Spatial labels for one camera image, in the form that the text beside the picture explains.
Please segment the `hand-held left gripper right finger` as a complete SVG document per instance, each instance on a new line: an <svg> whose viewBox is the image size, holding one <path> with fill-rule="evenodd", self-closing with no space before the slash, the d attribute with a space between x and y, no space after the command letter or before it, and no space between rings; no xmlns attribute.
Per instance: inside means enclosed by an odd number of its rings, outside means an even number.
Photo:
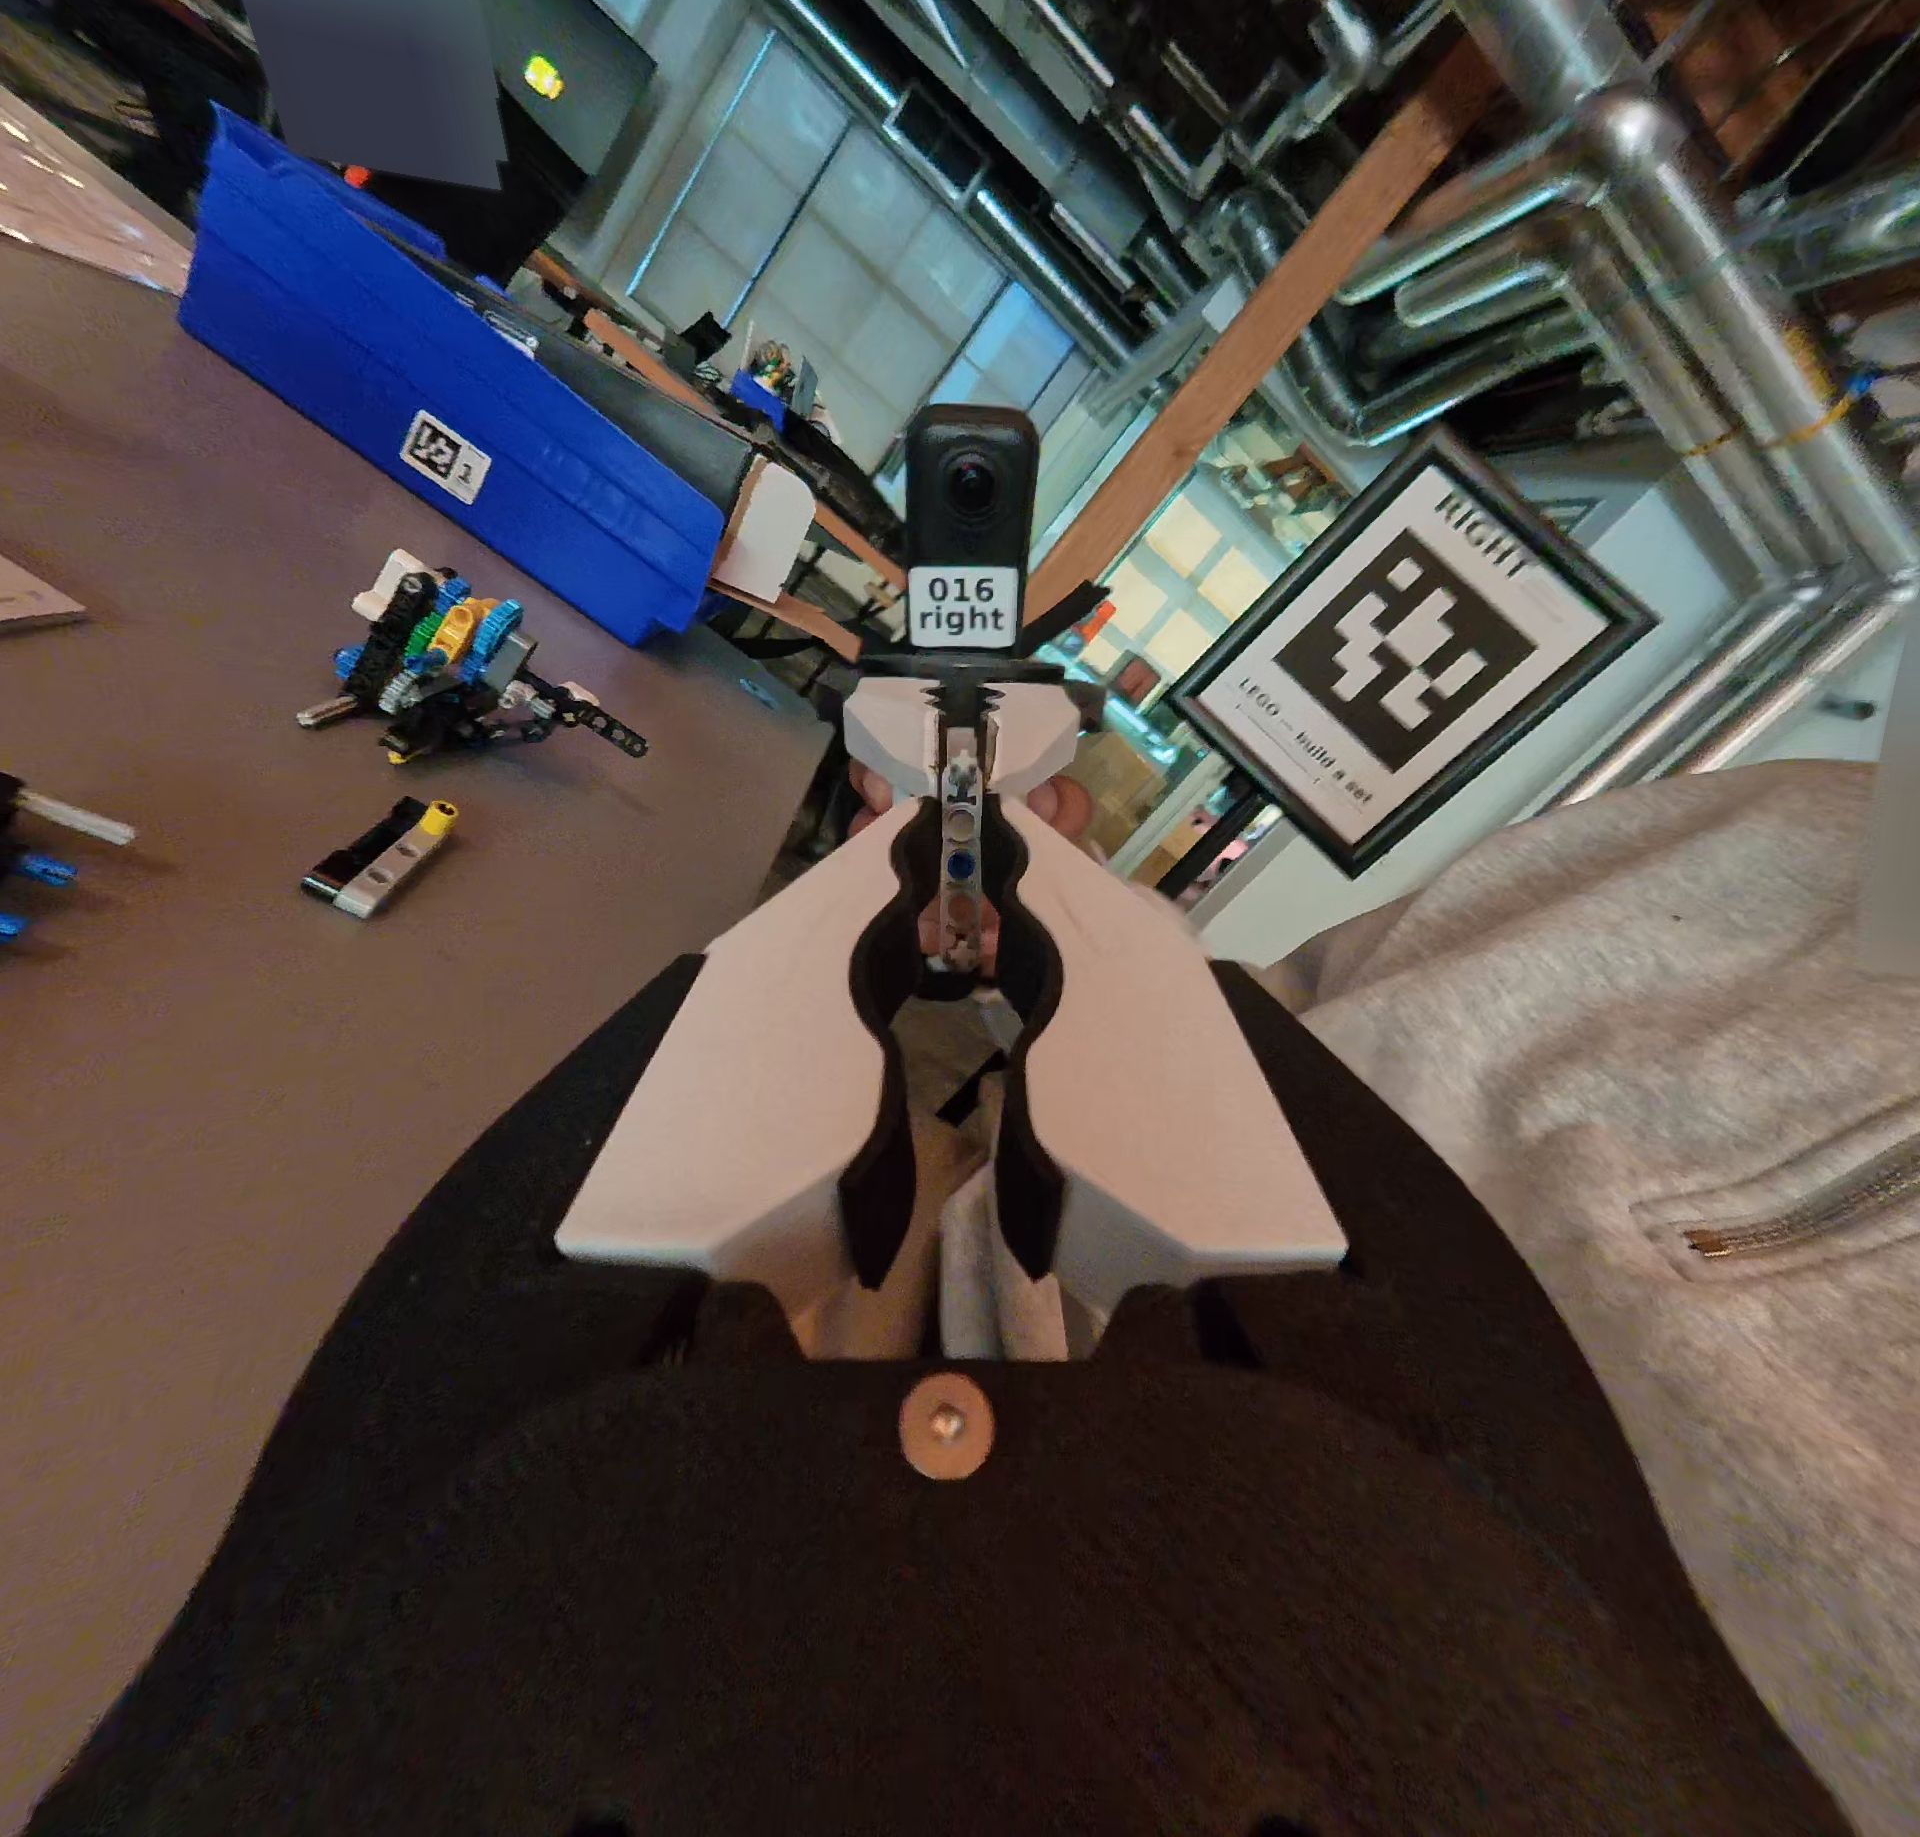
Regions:
<svg viewBox="0 0 1920 1837"><path fill-rule="evenodd" d="M990 804L994 978L1020 1016L994 1144L1023 1276L1224 1278L1337 1266L1327 1202L1187 918Z"/></svg>

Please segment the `silver ceiling pipes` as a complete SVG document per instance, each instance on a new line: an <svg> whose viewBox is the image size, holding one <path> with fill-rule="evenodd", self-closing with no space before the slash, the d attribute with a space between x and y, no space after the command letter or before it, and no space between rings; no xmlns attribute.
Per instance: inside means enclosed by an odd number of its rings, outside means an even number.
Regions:
<svg viewBox="0 0 1920 1837"><path fill-rule="evenodd" d="M1801 300L1751 239L1710 143L1614 0L1436 0L1537 135L1311 295L1256 385L1313 461L1359 461L1467 400L1600 350L1741 541L1755 592L1710 647L1537 814L1663 770L1728 767L1917 603L1917 509L1855 420Z"/></svg>

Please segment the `lego gear rack assembly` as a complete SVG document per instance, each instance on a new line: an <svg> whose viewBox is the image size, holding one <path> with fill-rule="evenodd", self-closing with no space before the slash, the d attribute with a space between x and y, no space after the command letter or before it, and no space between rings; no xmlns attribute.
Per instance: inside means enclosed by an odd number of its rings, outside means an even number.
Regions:
<svg viewBox="0 0 1920 1837"><path fill-rule="evenodd" d="M302 874L302 895L371 919L447 852L460 818L456 802L400 798L361 836L316 862Z"/></svg>

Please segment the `blue storage bin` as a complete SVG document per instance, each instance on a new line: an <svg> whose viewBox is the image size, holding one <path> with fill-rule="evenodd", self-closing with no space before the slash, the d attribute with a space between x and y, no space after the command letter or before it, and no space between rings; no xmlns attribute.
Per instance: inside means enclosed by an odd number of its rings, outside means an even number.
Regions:
<svg viewBox="0 0 1920 1837"><path fill-rule="evenodd" d="M211 111L184 332L609 637L693 626L727 509L447 289L433 230Z"/></svg>

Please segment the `black monitor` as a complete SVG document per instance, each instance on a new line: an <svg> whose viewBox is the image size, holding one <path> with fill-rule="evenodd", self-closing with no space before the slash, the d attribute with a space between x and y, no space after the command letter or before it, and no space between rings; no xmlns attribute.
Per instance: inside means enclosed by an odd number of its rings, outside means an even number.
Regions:
<svg viewBox="0 0 1920 1837"><path fill-rule="evenodd" d="M609 162L636 152L656 63L604 0L480 0L480 10L508 149L497 191L368 173L365 192L430 230L469 277L508 283L595 191Z"/></svg>

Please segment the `brown cardboard box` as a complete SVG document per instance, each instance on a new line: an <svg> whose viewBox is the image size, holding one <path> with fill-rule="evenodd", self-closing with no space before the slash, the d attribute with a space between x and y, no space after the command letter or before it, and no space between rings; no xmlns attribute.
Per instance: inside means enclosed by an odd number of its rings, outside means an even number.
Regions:
<svg viewBox="0 0 1920 1837"><path fill-rule="evenodd" d="M802 561L802 544L812 537L812 490L802 476L779 461L751 456L744 481L734 490L733 522L719 537L713 567L705 587L749 611L774 617L793 637L804 637L829 647L840 662L857 665L862 640L836 624L821 606L802 603L783 592L788 575Z"/></svg>

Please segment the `grey lego axle assembly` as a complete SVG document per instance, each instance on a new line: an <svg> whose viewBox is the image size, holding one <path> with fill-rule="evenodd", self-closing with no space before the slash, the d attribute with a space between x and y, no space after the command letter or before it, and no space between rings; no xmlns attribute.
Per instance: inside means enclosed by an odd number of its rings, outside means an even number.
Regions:
<svg viewBox="0 0 1920 1837"><path fill-rule="evenodd" d="M943 973L969 978L985 964L985 814L986 775L973 737L949 741L938 770L938 944Z"/></svg>

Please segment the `lego instruction booklet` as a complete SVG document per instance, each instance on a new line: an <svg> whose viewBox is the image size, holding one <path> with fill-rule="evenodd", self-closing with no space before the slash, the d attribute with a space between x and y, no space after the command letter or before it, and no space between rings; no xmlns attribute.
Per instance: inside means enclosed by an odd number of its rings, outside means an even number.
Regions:
<svg viewBox="0 0 1920 1837"><path fill-rule="evenodd" d="M0 637L88 624L88 606L13 559L0 559Z"/></svg>

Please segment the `person's right hand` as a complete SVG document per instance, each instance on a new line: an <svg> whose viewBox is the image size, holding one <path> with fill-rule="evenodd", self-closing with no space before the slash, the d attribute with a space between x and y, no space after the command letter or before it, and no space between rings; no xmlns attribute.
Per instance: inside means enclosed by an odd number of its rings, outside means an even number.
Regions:
<svg viewBox="0 0 1920 1837"><path fill-rule="evenodd" d="M887 775L881 775L875 767L868 762L849 762L847 767L847 779L849 779L849 798L857 798L857 814L847 822L847 840L857 833L862 833L881 814L892 811L898 793L887 784ZM1094 848L1092 836L1092 818L1094 818L1094 802L1092 793L1070 779L1070 775L1055 775L1044 784L1037 784L1023 804L1050 822L1062 836L1070 836L1078 852L1087 852L1094 862L1109 862L1109 855Z"/></svg>

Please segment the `framed marker sign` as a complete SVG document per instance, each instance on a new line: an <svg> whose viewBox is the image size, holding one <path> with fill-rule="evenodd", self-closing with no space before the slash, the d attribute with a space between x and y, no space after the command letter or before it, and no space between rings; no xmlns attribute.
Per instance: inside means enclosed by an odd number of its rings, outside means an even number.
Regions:
<svg viewBox="0 0 1920 1837"><path fill-rule="evenodd" d="M1433 426L1165 701L1359 880L1658 624Z"/></svg>

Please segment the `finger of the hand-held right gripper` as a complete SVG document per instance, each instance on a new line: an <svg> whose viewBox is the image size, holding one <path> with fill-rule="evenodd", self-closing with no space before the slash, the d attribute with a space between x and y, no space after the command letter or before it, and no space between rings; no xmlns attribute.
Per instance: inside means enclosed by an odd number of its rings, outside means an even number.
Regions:
<svg viewBox="0 0 1920 1837"><path fill-rule="evenodd" d="M1028 798L1078 751L1082 713L1062 681L990 676L985 690L985 793Z"/></svg>
<svg viewBox="0 0 1920 1837"><path fill-rule="evenodd" d="M943 798L943 676L859 676L844 707L849 787L862 804Z"/></svg>

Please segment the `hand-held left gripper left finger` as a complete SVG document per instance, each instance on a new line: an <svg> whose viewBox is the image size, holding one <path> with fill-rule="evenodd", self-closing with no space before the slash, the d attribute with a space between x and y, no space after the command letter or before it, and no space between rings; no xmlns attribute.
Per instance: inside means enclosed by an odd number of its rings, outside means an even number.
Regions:
<svg viewBox="0 0 1920 1837"><path fill-rule="evenodd" d="M766 1289L881 1289L912 1219L901 1055L857 954L901 900L892 804L713 939L552 1248Z"/></svg>

